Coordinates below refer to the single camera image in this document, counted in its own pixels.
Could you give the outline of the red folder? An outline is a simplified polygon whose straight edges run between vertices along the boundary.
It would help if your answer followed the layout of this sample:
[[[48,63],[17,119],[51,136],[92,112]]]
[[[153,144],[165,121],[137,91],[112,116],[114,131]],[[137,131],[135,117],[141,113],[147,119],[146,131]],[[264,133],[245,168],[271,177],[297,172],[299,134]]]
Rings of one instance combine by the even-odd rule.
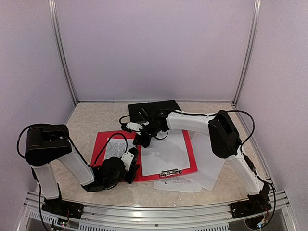
[[[135,133],[106,131],[97,133],[91,165],[99,166],[112,156],[121,157],[125,150],[134,147]],[[137,146],[135,182],[159,180],[197,172],[197,164],[189,133],[170,130],[163,140],[152,139],[150,146]]]

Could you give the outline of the black folder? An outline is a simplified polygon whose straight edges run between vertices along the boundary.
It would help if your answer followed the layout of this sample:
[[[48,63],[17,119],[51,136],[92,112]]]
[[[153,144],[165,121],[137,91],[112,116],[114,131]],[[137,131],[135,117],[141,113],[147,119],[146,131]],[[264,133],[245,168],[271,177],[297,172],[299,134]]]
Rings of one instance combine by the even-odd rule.
[[[178,103],[175,100],[135,103],[128,105],[130,122],[144,123],[145,120],[139,114],[144,109],[148,115],[161,109],[180,110]]]

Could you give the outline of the white sheet top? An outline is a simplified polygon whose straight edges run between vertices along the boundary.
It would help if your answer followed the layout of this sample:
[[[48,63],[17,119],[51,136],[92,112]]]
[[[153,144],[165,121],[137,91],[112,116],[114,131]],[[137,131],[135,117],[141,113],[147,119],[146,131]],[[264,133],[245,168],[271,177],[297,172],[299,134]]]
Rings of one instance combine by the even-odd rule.
[[[171,130],[164,140],[151,139],[147,148],[141,147],[142,175],[152,176],[170,170],[190,168],[183,131]]]

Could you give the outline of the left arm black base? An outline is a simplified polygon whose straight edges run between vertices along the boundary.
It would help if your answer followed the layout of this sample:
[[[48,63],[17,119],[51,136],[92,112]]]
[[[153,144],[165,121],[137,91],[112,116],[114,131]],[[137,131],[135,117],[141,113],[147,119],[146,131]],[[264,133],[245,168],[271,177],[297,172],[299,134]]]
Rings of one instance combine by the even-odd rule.
[[[84,205],[77,202],[63,200],[59,186],[58,190],[59,190],[58,198],[56,199],[44,198],[42,210],[66,218],[81,219]]]

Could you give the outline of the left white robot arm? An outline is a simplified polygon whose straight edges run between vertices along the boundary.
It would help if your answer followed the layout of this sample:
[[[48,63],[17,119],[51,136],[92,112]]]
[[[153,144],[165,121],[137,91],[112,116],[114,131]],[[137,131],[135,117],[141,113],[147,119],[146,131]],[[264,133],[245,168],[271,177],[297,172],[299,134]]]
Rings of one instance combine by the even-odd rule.
[[[131,184],[139,169],[138,149],[126,148],[121,156],[112,156],[101,164],[89,164],[79,152],[64,124],[33,124],[24,129],[26,147],[24,159],[31,166],[48,205],[57,214],[67,210],[61,198],[51,163],[61,162],[87,192],[113,189],[120,182]]]

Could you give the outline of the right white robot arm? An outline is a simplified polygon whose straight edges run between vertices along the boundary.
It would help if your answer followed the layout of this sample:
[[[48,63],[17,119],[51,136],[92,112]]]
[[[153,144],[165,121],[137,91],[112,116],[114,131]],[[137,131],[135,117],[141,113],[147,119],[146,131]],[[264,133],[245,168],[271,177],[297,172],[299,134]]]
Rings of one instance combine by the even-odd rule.
[[[241,177],[249,198],[246,203],[247,211],[255,214],[264,207],[264,197],[268,196],[270,186],[260,178],[254,163],[245,154],[244,141],[228,111],[220,110],[206,115],[162,109],[149,116],[141,113],[141,116],[148,124],[137,130],[133,140],[135,145],[147,148],[151,139],[161,131],[186,130],[208,135],[213,154],[225,159]]]

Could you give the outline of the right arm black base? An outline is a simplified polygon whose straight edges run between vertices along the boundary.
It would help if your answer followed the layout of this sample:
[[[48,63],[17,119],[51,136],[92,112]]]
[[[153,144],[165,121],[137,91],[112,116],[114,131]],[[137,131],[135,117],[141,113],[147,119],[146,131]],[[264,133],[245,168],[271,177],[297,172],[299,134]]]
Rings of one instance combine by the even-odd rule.
[[[270,186],[264,184],[259,194],[247,195],[248,200],[230,204],[232,218],[242,218],[272,209],[269,199]]]

